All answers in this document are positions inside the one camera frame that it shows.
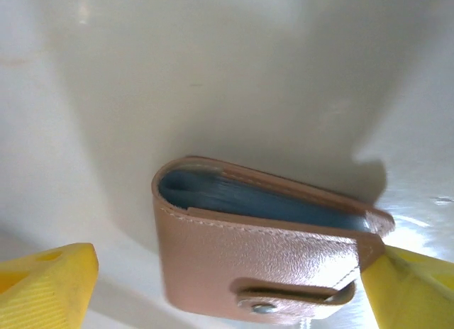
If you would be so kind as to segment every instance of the white surface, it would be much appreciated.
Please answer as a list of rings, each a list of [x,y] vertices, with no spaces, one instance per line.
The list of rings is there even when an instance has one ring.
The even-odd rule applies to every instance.
[[[454,261],[453,4],[1,0],[1,258],[94,243],[84,328],[264,328],[163,300],[149,186],[195,154],[377,199]],[[374,325],[360,292],[312,328]]]

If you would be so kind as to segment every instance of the card holder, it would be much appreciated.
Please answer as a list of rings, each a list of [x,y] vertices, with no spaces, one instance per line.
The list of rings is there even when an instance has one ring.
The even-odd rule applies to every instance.
[[[325,318],[394,227],[359,201],[203,157],[166,164],[152,190],[167,299],[209,316]]]

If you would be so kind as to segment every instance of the textured leather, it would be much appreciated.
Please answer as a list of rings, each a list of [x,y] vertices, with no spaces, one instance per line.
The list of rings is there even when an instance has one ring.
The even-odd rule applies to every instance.
[[[372,232],[177,208],[158,191],[159,181],[174,169],[218,172],[357,214],[366,218]],[[201,157],[166,164],[155,175],[152,190],[167,299],[184,311],[209,316],[282,324],[329,316],[348,301],[337,295],[383,253],[380,236],[394,227],[388,213],[359,201]],[[242,299],[245,293],[252,294]],[[277,307],[275,313],[250,311],[254,301],[265,299]]]

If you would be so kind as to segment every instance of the yellow plastic piece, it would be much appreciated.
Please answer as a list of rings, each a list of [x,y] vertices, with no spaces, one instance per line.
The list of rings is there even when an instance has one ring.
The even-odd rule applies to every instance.
[[[380,329],[454,328],[454,264],[387,247],[361,279]]]
[[[0,328],[80,328],[97,277],[86,243],[0,262]]]

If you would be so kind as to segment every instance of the yellow object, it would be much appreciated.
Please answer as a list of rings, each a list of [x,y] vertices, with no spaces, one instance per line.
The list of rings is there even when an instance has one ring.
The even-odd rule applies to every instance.
[[[387,246],[362,274],[380,329],[454,328],[454,264]]]
[[[86,243],[0,262],[0,328],[79,328],[97,276]]]

